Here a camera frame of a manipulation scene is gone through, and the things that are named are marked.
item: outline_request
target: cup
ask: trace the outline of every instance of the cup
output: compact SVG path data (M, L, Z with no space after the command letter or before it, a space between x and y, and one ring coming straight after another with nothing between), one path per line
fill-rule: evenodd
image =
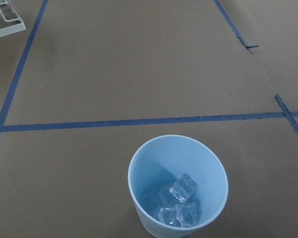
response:
M194 227L165 225L151 217L140 205L144 192L183 174L198 185L195 196L200 217ZM211 223L223 210L228 182L217 156L201 142L182 135L163 135L147 141L133 155L128 169L128 186L144 228L156 238L182 238Z

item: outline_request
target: white plastic object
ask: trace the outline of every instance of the white plastic object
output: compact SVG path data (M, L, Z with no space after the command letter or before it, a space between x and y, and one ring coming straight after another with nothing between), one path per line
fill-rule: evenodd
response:
M7 36L7 35L10 35L10 34L17 33L17 32L25 30L26 28L25 28L24 22L19 17L19 15L16 13L16 11L14 10L11 1L10 0L1 0L0 1L0 6L2 6L2 5L6 5L15 17L13 19L7 20L6 17L4 16L1 8L0 8L0 15L3 18L3 20L5 22L8 22L8 23L9 22L19 22L19 23L15 24L15 25L12 25L12 26L1 28L0 29L0 37Z

